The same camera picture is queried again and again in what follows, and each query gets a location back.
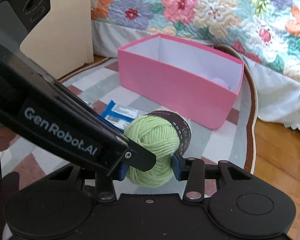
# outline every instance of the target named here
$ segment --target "rug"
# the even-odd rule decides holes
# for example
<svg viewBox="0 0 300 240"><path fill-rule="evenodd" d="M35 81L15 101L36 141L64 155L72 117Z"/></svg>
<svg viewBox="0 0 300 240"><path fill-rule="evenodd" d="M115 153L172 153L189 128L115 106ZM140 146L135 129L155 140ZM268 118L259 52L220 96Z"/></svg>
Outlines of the rug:
<svg viewBox="0 0 300 240"><path fill-rule="evenodd" d="M93 104L94 110L101 114L106 105L114 102L144 111L167 110L165 107L120 86L118 61L113 58L101 65L72 76L63 83L69 90L84 101ZM252 172L255 163L254 124L257 116L257 95L250 72L245 66L239 96L227 120L218 130L209 130L190 120L192 140L184 157L197 157L207 164L219 160L229 160L245 170ZM6 160L2 168L4 175L11 171L20 174L19 189L41 179L61 168L68 162L24 138L19 138L8 151L1 153ZM131 194L183 194L186 182L172 178L162 187L143 188L132 184L128 179L114 182L118 195ZM206 181L206 197L216 191L214 181Z"/></svg>

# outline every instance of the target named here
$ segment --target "cable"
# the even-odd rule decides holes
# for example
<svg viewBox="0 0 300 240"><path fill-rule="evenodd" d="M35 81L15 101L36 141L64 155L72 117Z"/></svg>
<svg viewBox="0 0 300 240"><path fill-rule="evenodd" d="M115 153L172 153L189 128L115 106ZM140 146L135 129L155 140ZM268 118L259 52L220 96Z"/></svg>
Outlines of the cable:
<svg viewBox="0 0 300 240"><path fill-rule="evenodd" d="M1 159L0 159L0 182L2 181Z"/></svg>

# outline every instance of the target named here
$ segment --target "pink box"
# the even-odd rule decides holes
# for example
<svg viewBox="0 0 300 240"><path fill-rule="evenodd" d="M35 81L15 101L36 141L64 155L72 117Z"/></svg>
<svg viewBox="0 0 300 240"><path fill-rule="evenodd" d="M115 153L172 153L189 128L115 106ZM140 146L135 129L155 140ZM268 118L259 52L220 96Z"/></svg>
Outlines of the pink box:
<svg viewBox="0 0 300 240"><path fill-rule="evenodd" d="M239 94L243 61L157 34L118 49L123 87L209 128L220 128Z"/></svg>

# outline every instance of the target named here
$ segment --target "screw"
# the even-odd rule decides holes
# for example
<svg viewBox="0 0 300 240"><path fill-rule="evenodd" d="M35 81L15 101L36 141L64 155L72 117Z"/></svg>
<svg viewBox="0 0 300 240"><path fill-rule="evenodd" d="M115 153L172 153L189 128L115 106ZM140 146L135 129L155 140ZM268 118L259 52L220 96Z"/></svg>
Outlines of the screw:
<svg viewBox="0 0 300 240"><path fill-rule="evenodd" d="M200 192L197 192L197 191L189 191L187 194L186 194L186 197L188 199L199 199L202 197L201 193Z"/></svg>
<svg viewBox="0 0 300 240"><path fill-rule="evenodd" d="M131 153L131 152L126 152L126 154L124 155L124 157L125 157L126 159L131 158L131 156L132 156L132 153Z"/></svg>
<svg viewBox="0 0 300 240"><path fill-rule="evenodd" d="M102 200L109 200L109 199L112 199L114 197L114 195L111 192L105 191L105 192L99 193L98 197Z"/></svg>

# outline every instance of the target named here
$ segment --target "green yarn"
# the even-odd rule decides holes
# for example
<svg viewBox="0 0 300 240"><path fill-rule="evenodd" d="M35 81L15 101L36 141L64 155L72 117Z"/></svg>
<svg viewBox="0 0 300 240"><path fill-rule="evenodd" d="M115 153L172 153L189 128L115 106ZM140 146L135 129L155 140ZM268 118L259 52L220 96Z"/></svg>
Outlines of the green yarn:
<svg viewBox="0 0 300 240"><path fill-rule="evenodd" d="M127 177L143 187L159 187L168 182L173 175L171 157L180 144L175 128L163 118L144 115L127 125L124 134L157 157L151 170L130 167Z"/></svg>

